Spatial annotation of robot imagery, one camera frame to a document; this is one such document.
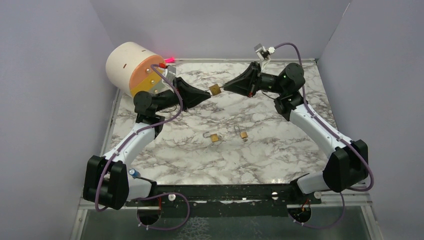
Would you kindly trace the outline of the brass padlock with key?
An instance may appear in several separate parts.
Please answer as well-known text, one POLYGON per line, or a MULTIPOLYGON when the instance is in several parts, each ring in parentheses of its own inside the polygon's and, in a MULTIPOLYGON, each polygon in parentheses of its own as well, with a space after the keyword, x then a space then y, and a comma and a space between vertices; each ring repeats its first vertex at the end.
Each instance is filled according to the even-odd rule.
POLYGON ((222 93, 222 91, 223 91, 223 86, 220 86, 220 85, 218 85, 218 84, 214 84, 214 85, 210 86, 208 89, 209 89, 210 94, 211 94, 212 96, 216 96, 216 95, 219 95, 219 94, 221 94, 221 93, 222 93))

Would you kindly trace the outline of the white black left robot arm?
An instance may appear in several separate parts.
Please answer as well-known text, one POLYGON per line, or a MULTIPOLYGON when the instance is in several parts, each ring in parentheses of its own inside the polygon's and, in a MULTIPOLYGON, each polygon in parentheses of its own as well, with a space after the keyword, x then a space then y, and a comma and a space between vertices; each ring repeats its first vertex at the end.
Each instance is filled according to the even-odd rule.
POLYGON ((157 113, 173 106, 179 106, 179 112, 186 111, 210 98, 209 92, 189 85, 181 77, 175 78, 168 90, 137 92, 133 97, 137 116, 131 131, 110 151, 102 156, 93 155, 88 160, 83 199, 114 210, 135 199, 147 206, 155 203, 157 183, 142 177, 130 166, 167 123, 165 117, 157 113))

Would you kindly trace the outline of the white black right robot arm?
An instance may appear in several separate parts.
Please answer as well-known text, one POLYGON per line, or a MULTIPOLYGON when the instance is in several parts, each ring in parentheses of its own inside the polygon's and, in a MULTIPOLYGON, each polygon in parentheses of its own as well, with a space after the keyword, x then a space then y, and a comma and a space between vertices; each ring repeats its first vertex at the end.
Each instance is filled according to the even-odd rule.
POLYGON ((300 93, 305 84, 304 69, 289 63, 279 75, 263 73, 258 62, 236 78, 226 82, 223 90, 248 98, 257 91, 278 94, 277 113, 304 131, 325 153, 327 164, 322 171, 309 173, 291 182, 289 199, 300 204, 310 193, 331 190, 340 193, 369 177, 368 146, 340 133, 313 110, 300 93))

